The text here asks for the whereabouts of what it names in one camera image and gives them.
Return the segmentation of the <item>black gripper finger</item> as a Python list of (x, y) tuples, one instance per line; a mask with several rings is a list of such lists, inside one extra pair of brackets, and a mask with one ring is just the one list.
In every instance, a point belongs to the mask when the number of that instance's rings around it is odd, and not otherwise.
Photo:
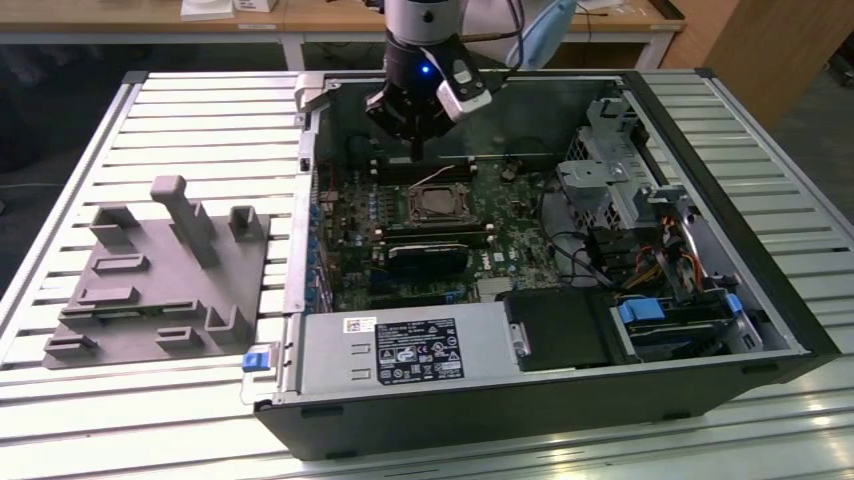
[(365, 99), (365, 115), (389, 136), (408, 145), (409, 159), (417, 160), (416, 115), (405, 101), (400, 90), (393, 85), (384, 85)]
[(425, 143), (441, 137), (455, 126), (447, 112), (436, 99), (425, 100), (419, 105), (416, 116), (416, 160), (424, 159)]

